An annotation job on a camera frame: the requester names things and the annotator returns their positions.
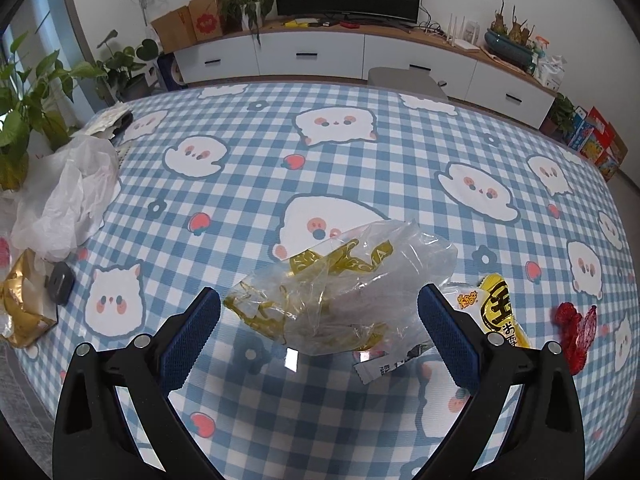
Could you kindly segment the red mesh net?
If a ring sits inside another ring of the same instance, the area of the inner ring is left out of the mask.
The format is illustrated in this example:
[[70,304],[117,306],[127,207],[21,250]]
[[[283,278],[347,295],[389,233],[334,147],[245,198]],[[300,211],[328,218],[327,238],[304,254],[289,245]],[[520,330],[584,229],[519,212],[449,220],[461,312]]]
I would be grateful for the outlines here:
[[571,302],[562,302],[554,310],[553,323],[561,332],[561,348],[572,376],[580,373],[597,333],[597,307],[582,315]]

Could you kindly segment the yellow snack packet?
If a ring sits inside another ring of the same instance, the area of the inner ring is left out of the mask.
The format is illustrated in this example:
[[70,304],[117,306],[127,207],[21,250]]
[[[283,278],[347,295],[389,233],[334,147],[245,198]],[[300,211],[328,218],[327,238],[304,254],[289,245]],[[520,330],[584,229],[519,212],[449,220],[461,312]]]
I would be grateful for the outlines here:
[[508,284],[500,274],[488,274],[478,285],[449,284],[442,294],[455,309],[471,315],[484,333],[497,332],[512,346],[529,347],[516,320]]

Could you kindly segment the clear bag with gold ribbons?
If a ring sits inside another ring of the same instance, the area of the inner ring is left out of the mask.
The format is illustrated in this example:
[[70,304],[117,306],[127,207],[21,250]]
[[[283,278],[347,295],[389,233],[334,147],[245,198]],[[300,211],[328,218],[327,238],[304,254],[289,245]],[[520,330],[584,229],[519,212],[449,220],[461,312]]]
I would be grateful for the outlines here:
[[458,251],[414,221],[375,221],[248,274],[224,306],[306,356],[405,352],[431,342],[416,300],[445,285]]

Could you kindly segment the gold foil bag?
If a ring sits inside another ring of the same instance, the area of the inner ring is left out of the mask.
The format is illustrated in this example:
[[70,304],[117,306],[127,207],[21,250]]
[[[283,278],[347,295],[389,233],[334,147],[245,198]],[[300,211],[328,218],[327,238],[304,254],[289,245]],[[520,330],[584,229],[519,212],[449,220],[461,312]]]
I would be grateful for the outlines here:
[[24,349],[58,324],[58,308],[47,293],[48,266],[27,249],[1,282],[1,338]]

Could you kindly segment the black oval remote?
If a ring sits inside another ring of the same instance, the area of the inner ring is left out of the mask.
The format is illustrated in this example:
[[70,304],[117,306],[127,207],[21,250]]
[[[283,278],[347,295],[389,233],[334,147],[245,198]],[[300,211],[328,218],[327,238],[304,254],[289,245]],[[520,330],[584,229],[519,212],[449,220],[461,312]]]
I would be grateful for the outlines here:
[[50,300],[58,306],[65,306],[76,282],[72,268],[64,261],[55,263],[47,277],[46,292]]

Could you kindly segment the grey foil wrapper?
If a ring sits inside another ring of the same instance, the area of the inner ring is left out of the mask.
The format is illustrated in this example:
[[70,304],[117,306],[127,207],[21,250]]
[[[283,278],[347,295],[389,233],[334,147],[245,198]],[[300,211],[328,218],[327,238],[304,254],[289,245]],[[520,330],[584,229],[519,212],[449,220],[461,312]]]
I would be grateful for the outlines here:
[[387,353],[384,356],[377,356],[374,359],[362,361],[354,365],[354,369],[363,385],[370,384],[374,380],[381,378],[399,367],[404,366],[409,361],[422,356],[424,352],[433,347],[431,342],[417,344],[406,352]]

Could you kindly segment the white plastic bag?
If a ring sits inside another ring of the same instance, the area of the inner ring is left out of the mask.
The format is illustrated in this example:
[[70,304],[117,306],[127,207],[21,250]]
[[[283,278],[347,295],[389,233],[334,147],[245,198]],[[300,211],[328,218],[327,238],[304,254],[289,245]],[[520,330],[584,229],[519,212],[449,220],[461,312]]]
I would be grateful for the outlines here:
[[18,193],[11,243],[55,262],[99,231],[120,190],[117,153],[110,141],[76,136],[29,164]]

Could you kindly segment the blue checkered cartoon tablecloth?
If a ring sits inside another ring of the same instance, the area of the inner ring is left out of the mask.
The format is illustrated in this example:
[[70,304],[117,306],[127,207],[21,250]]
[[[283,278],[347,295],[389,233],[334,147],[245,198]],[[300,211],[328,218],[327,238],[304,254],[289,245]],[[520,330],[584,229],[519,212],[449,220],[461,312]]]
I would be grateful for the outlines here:
[[440,239],[428,265],[454,301],[533,347],[552,311],[586,322],[575,385],[594,471],[622,438],[639,366],[639,297],[600,171],[565,146],[454,104],[363,86],[265,82],[152,96],[105,223],[70,258],[58,326],[17,352],[47,408],[76,344],[121,344],[212,286],[232,296],[175,407],[233,478],[405,478],[468,395],[435,350],[357,365],[425,332],[402,252],[372,222]]

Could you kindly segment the colourful boxes on floor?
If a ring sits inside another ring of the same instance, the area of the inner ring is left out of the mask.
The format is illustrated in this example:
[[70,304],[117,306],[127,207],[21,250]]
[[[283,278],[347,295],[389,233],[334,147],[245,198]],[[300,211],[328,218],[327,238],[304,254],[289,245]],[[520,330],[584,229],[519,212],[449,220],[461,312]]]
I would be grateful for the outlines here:
[[563,136],[565,144],[594,163],[604,180],[612,179],[628,154],[628,148],[610,122],[593,106],[574,109],[572,125]]

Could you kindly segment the small floor potted plant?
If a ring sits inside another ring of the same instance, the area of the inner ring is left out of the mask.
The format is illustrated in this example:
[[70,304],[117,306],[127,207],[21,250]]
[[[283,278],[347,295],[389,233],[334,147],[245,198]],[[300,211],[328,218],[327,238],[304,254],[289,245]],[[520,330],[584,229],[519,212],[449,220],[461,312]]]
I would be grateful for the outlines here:
[[572,128],[574,109],[572,101],[559,92],[555,96],[539,130],[546,136],[553,136],[554,134],[562,136]]

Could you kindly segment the green leafy potted plant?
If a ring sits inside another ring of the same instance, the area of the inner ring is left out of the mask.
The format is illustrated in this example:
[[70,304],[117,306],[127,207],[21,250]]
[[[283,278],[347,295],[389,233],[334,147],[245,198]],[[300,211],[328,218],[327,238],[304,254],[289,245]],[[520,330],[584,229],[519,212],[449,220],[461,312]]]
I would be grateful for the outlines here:
[[28,144],[35,131],[43,135],[53,151],[70,142],[73,129],[56,105],[61,93],[73,101],[73,93],[83,79],[106,76],[103,64],[81,61],[64,66],[60,52],[45,55],[35,66],[27,66],[18,55],[26,32],[9,45],[9,55],[1,60],[1,188],[17,191],[25,182],[29,166]]

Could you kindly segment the white tissue pack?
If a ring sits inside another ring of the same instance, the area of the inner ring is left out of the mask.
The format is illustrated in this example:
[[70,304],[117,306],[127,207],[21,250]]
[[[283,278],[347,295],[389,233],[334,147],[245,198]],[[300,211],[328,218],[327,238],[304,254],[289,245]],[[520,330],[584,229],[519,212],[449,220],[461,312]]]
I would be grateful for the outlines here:
[[534,78],[544,88],[557,92],[565,76],[566,59],[563,55],[540,58],[534,71]]

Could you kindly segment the white tv cabinet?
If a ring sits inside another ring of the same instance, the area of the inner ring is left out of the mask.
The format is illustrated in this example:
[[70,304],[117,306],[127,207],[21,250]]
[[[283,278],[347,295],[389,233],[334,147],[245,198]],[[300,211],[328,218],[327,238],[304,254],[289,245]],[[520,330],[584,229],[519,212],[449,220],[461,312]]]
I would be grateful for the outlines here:
[[538,128],[556,93],[480,49],[453,47],[413,29],[364,25],[347,29],[267,24],[258,37],[234,32],[179,50],[175,58],[187,84],[256,77],[366,80],[379,67],[429,76],[446,96]]

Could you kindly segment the dark leaf potted plant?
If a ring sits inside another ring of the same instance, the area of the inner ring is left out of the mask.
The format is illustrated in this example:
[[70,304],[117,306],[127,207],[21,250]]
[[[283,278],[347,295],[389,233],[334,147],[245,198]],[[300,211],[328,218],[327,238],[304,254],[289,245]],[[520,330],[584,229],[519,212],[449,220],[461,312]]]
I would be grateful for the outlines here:
[[137,47],[124,47],[117,50],[112,42],[118,37],[118,31],[112,29],[98,44],[108,52],[105,60],[96,62],[105,76],[103,80],[119,101],[130,102],[146,98],[152,93],[152,86],[146,79],[148,66],[160,55],[160,48],[154,39],[143,39]]

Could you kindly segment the blue bonsai planter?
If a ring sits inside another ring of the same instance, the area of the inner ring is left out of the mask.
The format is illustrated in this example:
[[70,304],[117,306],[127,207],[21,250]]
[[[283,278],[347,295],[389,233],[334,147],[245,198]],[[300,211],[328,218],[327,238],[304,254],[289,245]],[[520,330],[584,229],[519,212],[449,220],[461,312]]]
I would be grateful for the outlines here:
[[531,73],[534,66],[534,53],[532,35],[534,25],[527,21],[518,21],[516,6],[512,8],[511,21],[508,22],[504,15],[504,0],[501,6],[495,10],[494,19],[485,32],[485,44],[487,50],[525,73]]

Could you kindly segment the white router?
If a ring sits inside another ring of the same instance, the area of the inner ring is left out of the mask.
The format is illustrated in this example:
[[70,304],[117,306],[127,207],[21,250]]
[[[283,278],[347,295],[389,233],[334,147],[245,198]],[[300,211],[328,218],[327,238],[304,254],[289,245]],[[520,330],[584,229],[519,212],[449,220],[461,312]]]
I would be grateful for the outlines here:
[[459,18],[450,14],[446,29],[446,41],[451,47],[465,51],[478,51],[478,37],[480,36],[480,24],[470,21],[465,16]]

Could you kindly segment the brown cardboard box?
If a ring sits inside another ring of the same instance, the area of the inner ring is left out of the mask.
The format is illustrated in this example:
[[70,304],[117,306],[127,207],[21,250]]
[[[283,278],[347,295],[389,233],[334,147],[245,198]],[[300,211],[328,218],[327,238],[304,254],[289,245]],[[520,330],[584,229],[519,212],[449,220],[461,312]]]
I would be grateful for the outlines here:
[[170,11],[151,22],[165,53],[190,48],[196,44],[191,14],[187,6]]

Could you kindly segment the red printed cardboard box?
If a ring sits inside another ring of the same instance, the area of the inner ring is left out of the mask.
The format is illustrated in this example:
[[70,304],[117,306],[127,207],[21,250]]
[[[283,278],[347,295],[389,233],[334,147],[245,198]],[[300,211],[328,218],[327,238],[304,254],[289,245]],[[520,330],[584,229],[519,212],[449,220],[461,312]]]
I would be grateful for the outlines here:
[[204,42],[222,35],[218,0],[191,0],[188,4],[196,40]]

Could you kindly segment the tall potted plant on cabinet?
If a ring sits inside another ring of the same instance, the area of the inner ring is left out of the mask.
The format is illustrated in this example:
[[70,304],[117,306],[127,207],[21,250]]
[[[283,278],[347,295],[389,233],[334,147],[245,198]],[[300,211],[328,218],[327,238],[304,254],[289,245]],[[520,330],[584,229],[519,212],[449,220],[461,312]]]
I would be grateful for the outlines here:
[[258,44],[262,44],[260,30],[265,18],[272,11],[276,0],[217,0],[222,30],[249,32]]

